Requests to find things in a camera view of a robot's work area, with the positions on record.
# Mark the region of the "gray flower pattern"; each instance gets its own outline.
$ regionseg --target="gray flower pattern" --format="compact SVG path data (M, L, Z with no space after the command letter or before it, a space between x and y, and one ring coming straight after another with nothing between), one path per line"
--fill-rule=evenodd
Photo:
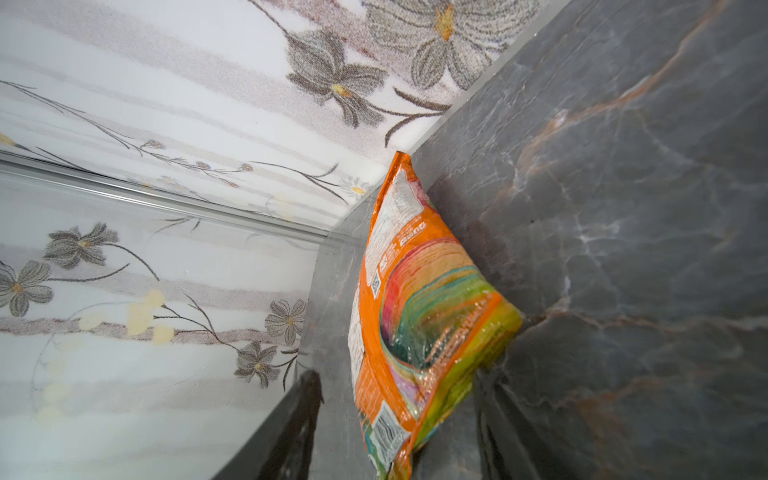
M539 0L363 0L381 45L415 51L411 80L429 88L448 68L466 90L539 10Z
M141 145L141 148L149 147L149 148L157 148L158 150L165 150L165 145L163 145L161 142L157 140L148 140L144 145Z
M80 235L80 230L72 227L69 230L50 233L48 236L53 240L45 247L43 258L66 270L75 268L80 260L105 265L107 259L99 246L119 241L118 233L109 230L102 222L96 223L93 230L86 235Z
M245 378L248 382L254 375L258 375L261 388L267 388L270 386L270 380L277 380L280 375L280 371L269 364L276 354L277 346L262 350L260 342L249 343L237 351L235 375Z
M360 180L360 177L342 178L339 188L351 197L360 198L371 189L371 184Z
M306 302L297 300L290 307L286 300L272 302L270 304L270 313L266 320L266 331L271 336L285 336L286 345L291 346L296 341L296 334L301 335L301 329L306 317Z
M318 104L335 100L350 127L361 123L376 126L384 120L363 97L384 86L385 70L345 63L344 44L330 31L305 31L287 37L288 62L294 70L288 80L314 96Z
M30 260L17 277L9 265L0 262L0 308L8 305L11 315L24 316L29 310L29 302L50 302L53 290L40 285L48 279L50 271L47 263Z

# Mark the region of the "gray marble surface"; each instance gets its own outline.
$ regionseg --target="gray marble surface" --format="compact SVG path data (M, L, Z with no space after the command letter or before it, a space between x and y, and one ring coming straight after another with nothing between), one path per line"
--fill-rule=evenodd
M758 0L573 0L413 154L528 316L498 368L580 478L768 477L766 18ZM346 349L371 203L310 294L312 478L372 477ZM462 408L416 478L479 478Z

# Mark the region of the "barcode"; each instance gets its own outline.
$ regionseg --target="barcode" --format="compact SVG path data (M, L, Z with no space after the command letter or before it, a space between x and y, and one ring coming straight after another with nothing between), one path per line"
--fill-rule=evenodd
M371 439L376 445L379 460L385 467L389 468L407 438L408 432L400 426L387 402L382 402L382 408L373 423Z
M382 287L382 279L379 277L379 272L376 272L376 276L373 277L373 281L371 282L371 290L373 291L373 299L376 300L379 298L379 290Z

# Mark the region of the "plastic packaging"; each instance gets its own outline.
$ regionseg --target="plastic packaging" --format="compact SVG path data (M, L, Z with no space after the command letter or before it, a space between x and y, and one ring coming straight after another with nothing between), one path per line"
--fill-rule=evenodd
M371 219L349 324L355 403L377 478L411 457L472 391L522 324L395 155Z

